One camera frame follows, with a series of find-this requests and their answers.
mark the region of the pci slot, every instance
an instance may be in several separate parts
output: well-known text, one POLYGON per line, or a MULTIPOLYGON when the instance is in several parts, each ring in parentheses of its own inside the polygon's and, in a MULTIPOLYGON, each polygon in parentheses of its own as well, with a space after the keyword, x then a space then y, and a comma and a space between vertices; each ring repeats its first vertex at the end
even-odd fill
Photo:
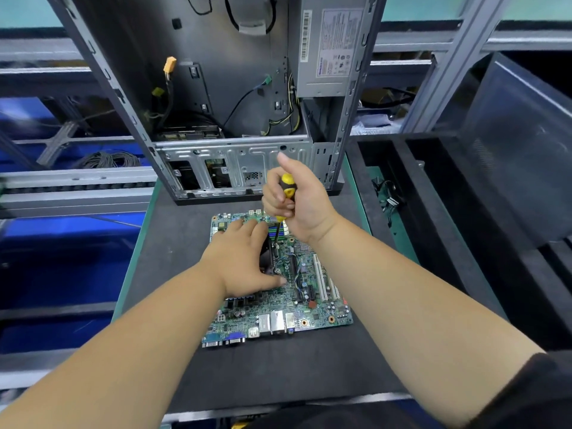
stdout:
POLYGON ((324 282, 324 273, 321 270, 320 260, 318 259, 318 255, 313 255, 314 259, 314 269, 316 270, 316 279, 318 281, 318 289, 320 291, 320 299, 322 301, 328 300, 328 292, 325 290, 325 282, 324 282))
POLYGON ((329 288, 332 290, 332 297, 335 300, 340 299, 340 291, 336 288, 336 285, 333 283, 332 279, 328 277, 329 280, 329 288))

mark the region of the green circuit board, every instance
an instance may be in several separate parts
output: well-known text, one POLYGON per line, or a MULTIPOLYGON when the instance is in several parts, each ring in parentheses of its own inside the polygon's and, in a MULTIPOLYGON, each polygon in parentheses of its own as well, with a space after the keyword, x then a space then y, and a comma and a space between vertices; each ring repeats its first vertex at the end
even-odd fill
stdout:
POLYGON ((284 222, 260 209, 243 214, 219 214, 211 220, 211 239, 234 220, 268 223, 268 259, 271 271, 288 283, 243 298, 227 299, 202 340, 203 348, 244 343, 262 336, 293 334, 318 328, 349 325, 351 310, 321 266, 316 253, 294 238, 284 222), (275 242, 276 231, 279 231, 275 242))

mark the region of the hand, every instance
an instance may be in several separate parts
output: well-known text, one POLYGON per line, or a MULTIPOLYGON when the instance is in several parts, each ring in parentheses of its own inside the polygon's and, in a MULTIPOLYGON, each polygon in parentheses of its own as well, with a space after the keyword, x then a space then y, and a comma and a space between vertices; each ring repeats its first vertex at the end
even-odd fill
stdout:
POLYGON ((278 153, 278 164, 268 172, 266 185, 262 188, 262 204, 268 215, 286 217, 292 233, 313 246, 334 226, 339 215, 333 208, 324 186, 314 173, 296 159, 278 153), (280 177, 291 173, 297 185, 294 203, 287 199, 280 186, 280 177))
POLYGON ((230 223, 218 231, 206 247, 200 264, 218 274, 227 297, 241 297, 286 284, 280 276, 260 272, 260 251, 268 235, 268 225, 249 220, 230 223))

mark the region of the forearm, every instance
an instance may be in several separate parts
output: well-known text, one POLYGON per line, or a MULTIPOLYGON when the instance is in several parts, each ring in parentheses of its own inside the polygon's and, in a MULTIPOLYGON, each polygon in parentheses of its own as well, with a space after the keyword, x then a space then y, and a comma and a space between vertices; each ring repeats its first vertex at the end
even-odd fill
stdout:
POLYGON ((313 248, 405 387, 447 425, 475 417, 542 352, 490 310, 344 218, 313 248))
POLYGON ((224 298, 217 280, 200 263, 169 280, 26 391, 0 425, 159 427, 224 298))

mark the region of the black mat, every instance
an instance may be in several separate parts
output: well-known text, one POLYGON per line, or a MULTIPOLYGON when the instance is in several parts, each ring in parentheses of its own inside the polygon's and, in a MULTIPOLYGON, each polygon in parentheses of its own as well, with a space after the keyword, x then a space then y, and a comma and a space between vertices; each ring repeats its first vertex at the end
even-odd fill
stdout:
MULTIPOLYGON (((348 184, 331 199, 340 214, 359 225, 348 184)), ((161 187, 124 310, 200 259, 213 215, 261 207, 258 202, 176 206, 161 187)), ((167 412, 404 392, 356 315, 354 320, 348 327, 199 349, 167 412)))

